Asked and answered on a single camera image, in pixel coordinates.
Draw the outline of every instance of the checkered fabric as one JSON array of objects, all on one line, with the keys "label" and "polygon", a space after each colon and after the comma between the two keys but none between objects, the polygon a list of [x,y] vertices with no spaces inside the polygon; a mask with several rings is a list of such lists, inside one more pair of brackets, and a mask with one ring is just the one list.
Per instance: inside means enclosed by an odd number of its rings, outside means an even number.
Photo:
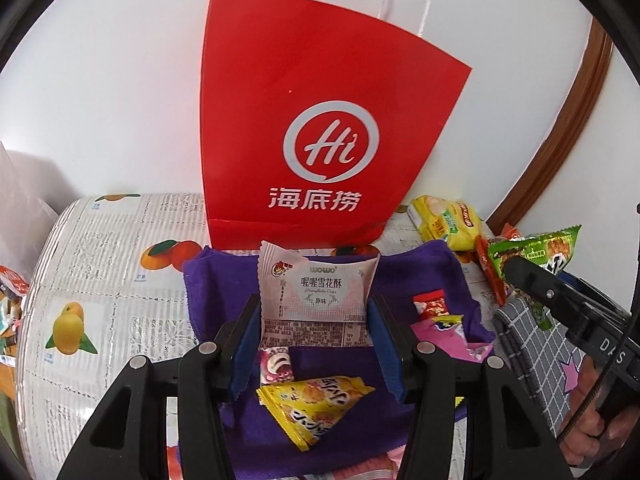
[{"label": "checkered fabric", "polygon": [[557,433],[584,353],[564,338],[566,328],[558,322],[540,330],[523,298],[511,298],[496,310],[493,322],[511,370]]}]

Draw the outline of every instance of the red paper bag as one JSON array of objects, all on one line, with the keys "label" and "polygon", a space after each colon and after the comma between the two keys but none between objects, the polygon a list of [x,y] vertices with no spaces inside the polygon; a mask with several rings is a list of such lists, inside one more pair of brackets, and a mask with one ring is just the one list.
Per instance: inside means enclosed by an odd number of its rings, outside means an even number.
[{"label": "red paper bag", "polygon": [[202,173],[211,243],[369,244],[408,192],[470,68],[315,0],[210,0]]}]

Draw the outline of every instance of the yellow snack package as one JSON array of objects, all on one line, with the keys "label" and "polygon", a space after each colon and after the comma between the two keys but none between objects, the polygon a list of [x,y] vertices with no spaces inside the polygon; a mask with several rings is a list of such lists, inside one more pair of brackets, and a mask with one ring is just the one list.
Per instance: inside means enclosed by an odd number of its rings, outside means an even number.
[{"label": "yellow snack package", "polygon": [[462,202],[424,195],[412,200],[407,214],[426,242],[444,240],[452,251],[471,251],[480,235],[481,220]]},{"label": "yellow snack package", "polygon": [[265,384],[256,390],[260,402],[300,451],[308,451],[359,399],[373,391],[361,378],[344,376]]}]

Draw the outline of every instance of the screw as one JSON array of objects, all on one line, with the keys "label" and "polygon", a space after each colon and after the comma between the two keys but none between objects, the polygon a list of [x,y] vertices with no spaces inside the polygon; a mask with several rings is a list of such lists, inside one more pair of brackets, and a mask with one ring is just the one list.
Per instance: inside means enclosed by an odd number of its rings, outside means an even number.
[{"label": "screw", "polygon": [[491,355],[487,358],[486,363],[495,370],[499,370],[504,366],[504,361],[500,359],[497,355]]},{"label": "screw", "polygon": [[129,366],[134,370],[138,370],[144,365],[146,365],[146,357],[144,357],[143,355],[136,355],[135,357],[131,358],[131,361],[129,361]]},{"label": "screw", "polygon": [[206,341],[198,347],[200,353],[204,355],[213,354],[213,352],[215,352],[217,349],[218,345],[211,341]]},{"label": "screw", "polygon": [[415,348],[421,354],[433,354],[436,351],[434,344],[429,343],[428,341],[420,341]]}]

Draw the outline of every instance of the human hand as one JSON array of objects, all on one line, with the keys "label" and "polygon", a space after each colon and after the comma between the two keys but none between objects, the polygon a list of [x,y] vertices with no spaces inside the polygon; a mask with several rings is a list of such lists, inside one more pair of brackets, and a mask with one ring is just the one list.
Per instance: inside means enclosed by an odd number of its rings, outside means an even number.
[{"label": "human hand", "polygon": [[[578,374],[578,385],[569,394],[570,411],[562,422],[561,430],[578,410],[599,375],[599,371],[596,370],[593,364],[593,359],[586,356],[582,361],[580,373]],[[606,437],[610,441],[607,443],[607,450],[613,451],[622,447],[636,425],[639,416],[640,408],[638,406],[629,406],[611,421],[606,433]],[[599,436],[602,431],[604,431],[604,420],[596,411],[594,400],[560,445],[567,463],[569,465],[580,465],[585,457],[595,456],[600,450],[600,443],[594,437]]]}]

